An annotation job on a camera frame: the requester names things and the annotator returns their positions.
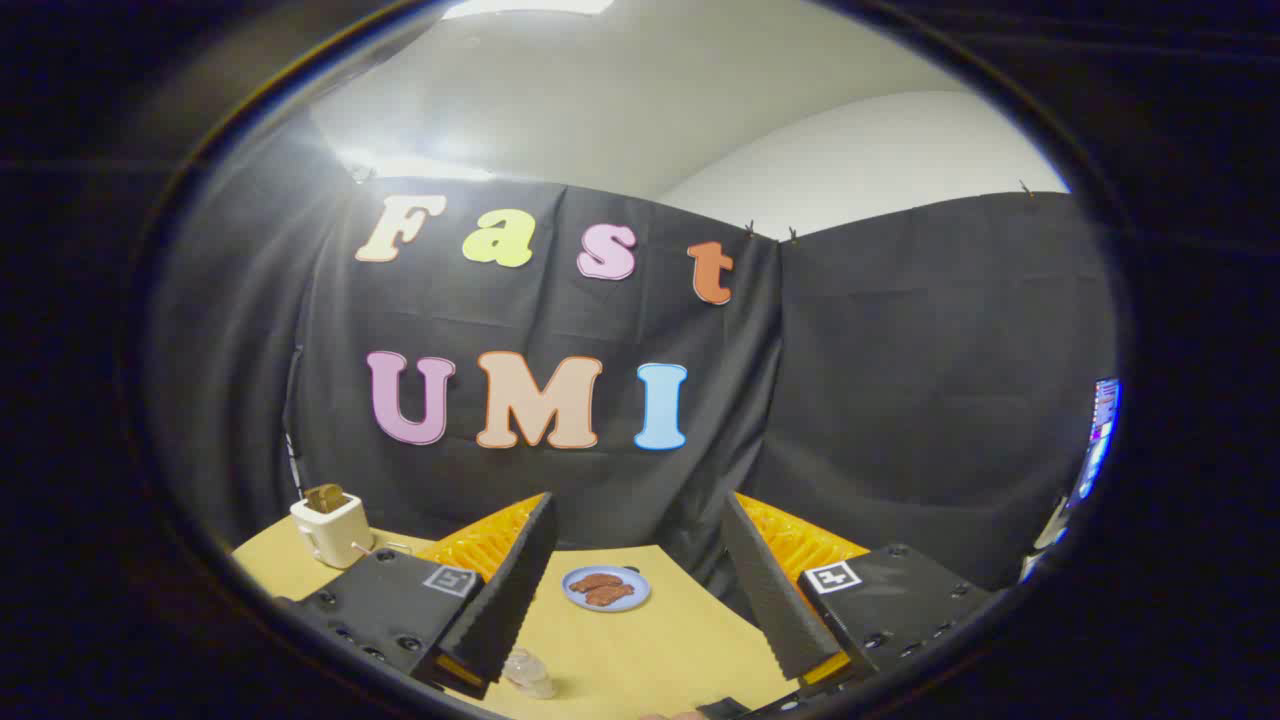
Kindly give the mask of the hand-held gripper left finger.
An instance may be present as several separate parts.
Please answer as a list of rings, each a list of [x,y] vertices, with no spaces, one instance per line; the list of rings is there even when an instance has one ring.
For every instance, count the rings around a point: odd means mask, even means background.
[[[351,657],[480,700],[502,676],[557,536],[556,498],[544,492],[420,553],[371,550],[276,605]]]

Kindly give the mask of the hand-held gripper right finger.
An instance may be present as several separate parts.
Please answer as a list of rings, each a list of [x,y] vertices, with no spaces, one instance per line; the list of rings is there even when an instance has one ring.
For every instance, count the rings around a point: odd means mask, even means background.
[[[910,546],[868,550],[746,495],[727,500],[719,537],[780,670],[804,689],[892,673],[993,598]]]

